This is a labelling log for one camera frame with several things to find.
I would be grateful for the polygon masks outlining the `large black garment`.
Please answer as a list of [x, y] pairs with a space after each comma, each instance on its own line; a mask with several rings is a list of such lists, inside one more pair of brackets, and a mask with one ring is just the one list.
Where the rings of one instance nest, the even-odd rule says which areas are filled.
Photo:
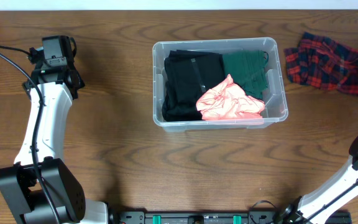
[[165, 121], [199, 121], [201, 113], [196, 109], [195, 100], [185, 100], [180, 102], [177, 95], [172, 90], [167, 90], [162, 105], [162, 116]]

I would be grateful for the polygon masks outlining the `black cloth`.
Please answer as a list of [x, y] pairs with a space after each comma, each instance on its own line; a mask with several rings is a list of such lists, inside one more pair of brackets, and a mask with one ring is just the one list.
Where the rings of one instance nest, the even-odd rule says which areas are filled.
[[165, 59], [165, 71], [180, 103], [196, 102], [225, 79], [222, 55], [212, 52], [172, 50]]

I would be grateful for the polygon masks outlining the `pink garment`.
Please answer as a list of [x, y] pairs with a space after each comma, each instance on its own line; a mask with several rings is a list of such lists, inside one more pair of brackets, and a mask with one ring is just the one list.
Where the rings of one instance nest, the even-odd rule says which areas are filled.
[[246, 95], [229, 74], [198, 99], [196, 109], [205, 121], [261, 119], [265, 103]]

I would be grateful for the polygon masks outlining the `dark green cloth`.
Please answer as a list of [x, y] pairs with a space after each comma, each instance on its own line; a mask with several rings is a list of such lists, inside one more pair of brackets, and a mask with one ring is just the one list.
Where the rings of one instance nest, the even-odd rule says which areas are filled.
[[243, 50], [223, 55], [225, 75], [230, 75], [246, 95], [258, 100], [262, 100], [262, 93], [268, 87], [265, 77], [268, 62], [269, 55], [262, 50]]

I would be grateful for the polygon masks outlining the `red plaid flannel shirt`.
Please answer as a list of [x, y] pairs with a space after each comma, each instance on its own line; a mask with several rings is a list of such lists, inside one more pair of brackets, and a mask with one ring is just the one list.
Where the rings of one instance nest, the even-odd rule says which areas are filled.
[[320, 90], [358, 95], [358, 50], [329, 37], [305, 32], [284, 50], [288, 79]]

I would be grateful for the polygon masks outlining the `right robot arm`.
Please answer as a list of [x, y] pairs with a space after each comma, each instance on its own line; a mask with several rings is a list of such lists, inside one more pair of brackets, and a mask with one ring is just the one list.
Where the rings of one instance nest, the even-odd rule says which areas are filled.
[[326, 223], [328, 218], [358, 196], [358, 136], [346, 163], [322, 186], [299, 197], [275, 216], [274, 223]]

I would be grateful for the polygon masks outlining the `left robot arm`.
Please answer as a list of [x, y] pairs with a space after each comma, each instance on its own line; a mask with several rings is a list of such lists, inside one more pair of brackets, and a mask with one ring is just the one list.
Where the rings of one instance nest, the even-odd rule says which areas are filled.
[[109, 223], [107, 204], [85, 197], [63, 159], [68, 112], [85, 85], [75, 55], [75, 40], [65, 35], [29, 50], [27, 130], [13, 165], [0, 169], [0, 192], [17, 223]]

